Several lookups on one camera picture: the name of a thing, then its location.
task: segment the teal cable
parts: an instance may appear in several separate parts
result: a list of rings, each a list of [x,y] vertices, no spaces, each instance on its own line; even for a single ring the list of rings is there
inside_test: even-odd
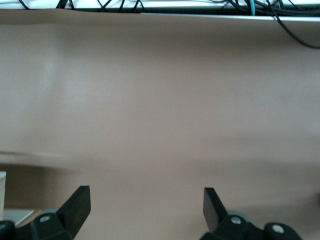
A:
[[[255,0],[250,0],[250,6],[251,6],[251,15],[256,15],[256,6],[255,6]]]

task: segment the screw head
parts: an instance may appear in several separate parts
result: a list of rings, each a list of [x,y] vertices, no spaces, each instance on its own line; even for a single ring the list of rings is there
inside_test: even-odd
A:
[[[39,220],[39,222],[40,223],[44,223],[44,222],[46,222],[46,221],[48,221],[50,219],[50,216],[43,216],[42,218],[40,218],[40,220]]]
[[[278,234],[283,234],[285,232],[284,228],[278,224],[274,224],[272,226],[273,231],[275,231]]]
[[[231,222],[234,223],[234,224],[241,224],[241,219],[237,216],[233,216],[231,218]]]

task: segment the beige backdrop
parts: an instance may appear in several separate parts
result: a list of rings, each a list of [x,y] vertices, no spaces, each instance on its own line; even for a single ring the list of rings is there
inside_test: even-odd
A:
[[[6,205],[90,185],[78,240],[198,240],[203,188],[320,236],[320,51],[272,20],[0,11]],[[320,23],[286,22],[316,43]]]

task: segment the tangled black cable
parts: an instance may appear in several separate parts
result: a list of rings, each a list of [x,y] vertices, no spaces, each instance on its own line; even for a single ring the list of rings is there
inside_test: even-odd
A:
[[[27,10],[30,8],[24,3],[23,0],[18,0],[20,4]],[[126,0],[122,0],[120,7],[118,9],[118,12],[121,13],[124,9]],[[209,0],[213,4],[223,4],[221,7],[221,10],[223,10],[227,5],[233,6],[236,9],[236,12],[243,13],[245,15],[251,15],[252,13],[252,6],[250,4],[251,1],[244,0],[246,2],[246,5],[240,5],[238,0]],[[280,24],[280,26],[298,43],[302,44],[305,47],[312,48],[312,49],[320,49],[320,46],[312,45],[309,43],[304,42],[300,38],[298,38],[288,27],[283,23],[283,21],[280,19],[279,16],[290,16],[290,17],[316,17],[320,16],[320,6],[314,7],[313,9],[305,10],[300,6],[297,6],[292,2],[292,0],[288,0],[291,4],[291,8],[288,8],[284,5],[283,0],[274,0],[273,2],[270,2],[270,0],[266,0],[267,4],[261,2],[260,0],[254,0],[255,12],[258,13],[258,15],[262,16],[273,16],[276,18],[277,22]],[[100,5],[100,11],[106,12],[107,6],[112,2],[112,0],[108,0],[105,4],[102,4],[100,0],[97,0],[98,4]],[[69,3],[70,8],[72,10],[76,10],[73,0],[59,0],[56,8],[57,9],[65,9],[66,5]],[[138,13],[145,12],[145,7],[142,3],[142,0],[136,0],[135,5],[131,12],[136,13],[138,5],[140,4],[142,11],[139,10]]]

